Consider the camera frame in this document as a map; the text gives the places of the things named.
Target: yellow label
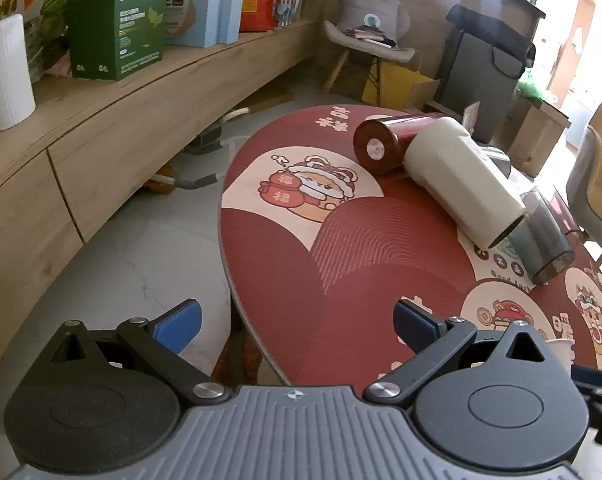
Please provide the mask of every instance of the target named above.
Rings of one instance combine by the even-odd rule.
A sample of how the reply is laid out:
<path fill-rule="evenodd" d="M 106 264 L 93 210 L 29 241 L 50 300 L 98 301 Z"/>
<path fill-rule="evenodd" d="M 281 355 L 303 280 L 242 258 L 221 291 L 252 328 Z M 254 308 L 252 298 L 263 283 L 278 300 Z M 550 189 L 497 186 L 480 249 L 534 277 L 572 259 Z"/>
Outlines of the yellow label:
<path fill-rule="evenodd" d="M 241 12 L 256 12 L 258 7 L 258 0 L 243 0 Z"/>

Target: marble floor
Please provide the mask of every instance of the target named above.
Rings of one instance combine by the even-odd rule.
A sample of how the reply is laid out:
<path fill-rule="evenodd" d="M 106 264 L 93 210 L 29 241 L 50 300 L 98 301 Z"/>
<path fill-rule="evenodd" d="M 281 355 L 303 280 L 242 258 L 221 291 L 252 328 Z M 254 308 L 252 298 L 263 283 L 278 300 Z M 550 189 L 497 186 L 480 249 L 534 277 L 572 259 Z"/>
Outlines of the marble floor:
<path fill-rule="evenodd" d="M 250 136 L 265 124 L 305 107 L 351 104 L 320 95 L 316 85 L 291 81 L 295 99 L 227 124 L 224 137 Z M 539 180 L 564 192 L 574 154 L 557 145 Z M 204 156 L 177 155 L 180 176 L 198 178 L 223 171 L 227 150 Z M 12 391 L 57 327 L 81 319 L 89 329 L 114 328 L 133 316 L 155 318 L 185 298 L 203 309 L 203 329 L 182 356 L 210 373 L 230 329 L 229 289 L 217 235 L 221 184 L 169 195 L 136 193 L 75 256 L 44 294 L 0 363 L 0 479 L 17 461 L 2 435 L 2 413 Z"/>

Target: green box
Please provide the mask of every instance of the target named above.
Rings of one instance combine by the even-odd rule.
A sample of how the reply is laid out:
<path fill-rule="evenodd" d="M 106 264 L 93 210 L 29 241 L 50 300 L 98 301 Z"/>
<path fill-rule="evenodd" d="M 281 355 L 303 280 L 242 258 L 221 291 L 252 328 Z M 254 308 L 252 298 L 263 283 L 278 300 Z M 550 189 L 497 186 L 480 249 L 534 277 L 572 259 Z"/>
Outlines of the green box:
<path fill-rule="evenodd" d="M 118 81 L 162 58 L 165 0 L 75 0 L 68 7 L 74 77 Z"/>

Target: round table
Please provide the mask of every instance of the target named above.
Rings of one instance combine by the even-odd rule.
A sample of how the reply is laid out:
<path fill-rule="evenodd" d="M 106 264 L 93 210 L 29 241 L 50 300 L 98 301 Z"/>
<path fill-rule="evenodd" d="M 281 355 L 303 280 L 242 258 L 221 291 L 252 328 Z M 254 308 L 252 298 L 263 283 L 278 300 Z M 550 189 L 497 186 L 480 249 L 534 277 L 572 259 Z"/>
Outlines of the round table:
<path fill-rule="evenodd" d="M 535 286 L 507 240 L 479 250 L 403 170 L 372 176 L 357 163 L 356 127 L 403 114 L 300 110 L 259 130 L 232 161 L 223 261 L 274 370 L 289 383 L 361 392 L 414 355 L 392 325 L 400 298 L 484 330 L 526 319 L 545 339 L 573 338 L 576 364 L 602 369 L 602 274 L 579 234 L 568 235 L 570 268 Z"/>

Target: chair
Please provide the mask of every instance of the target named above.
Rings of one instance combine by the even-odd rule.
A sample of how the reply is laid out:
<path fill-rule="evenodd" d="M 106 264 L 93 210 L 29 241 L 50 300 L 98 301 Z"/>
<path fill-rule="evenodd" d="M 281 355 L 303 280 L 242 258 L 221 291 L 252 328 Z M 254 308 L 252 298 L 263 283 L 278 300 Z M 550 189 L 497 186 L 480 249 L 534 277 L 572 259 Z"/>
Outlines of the chair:
<path fill-rule="evenodd" d="M 586 126 L 566 192 L 572 216 L 602 248 L 602 103 Z"/>
<path fill-rule="evenodd" d="M 341 69 L 345 65 L 348 60 L 348 56 L 350 55 L 351 50 L 358 50 L 360 52 L 365 52 L 367 54 L 371 54 L 374 56 L 374 60 L 376 63 L 376 81 L 374 84 L 376 86 L 376 99 L 377 104 L 380 105 L 381 99 L 381 64 L 379 63 L 379 59 L 385 59 L 388 61 L 396 62 L 396 63 L 408 63 L 414 57 L 416 50 L 413 48 L 385 48 L 383 46 L 375 45 L 373 43 L 367 43 L 365 41 L 356 40 L 355 38 L 350 38 L 346 36 L 343 32 L 340 31 L 338 27 L 336 27 L 333 23 L 325 21 L 323 22 L 323 29 L 325 30 L 325 34 L 328 39 L 335 44 L 342 46 L 344 49 L 340 56 L 338 57 L 338 61 L 330 76 L 325 81 L 325 84 L 322 87 L 322 92 L 327 94 L 334 85 L 338 74 Z M 405 4 L 401 4 L 399 6 L 399 11 L 397 15 L 397 26 L 396 26 L 396 38 L 400 40 L 401 37 L 405 35 L 405 33 L 410 30 L 410 14 L 408 12 L 407 6 Z"/>

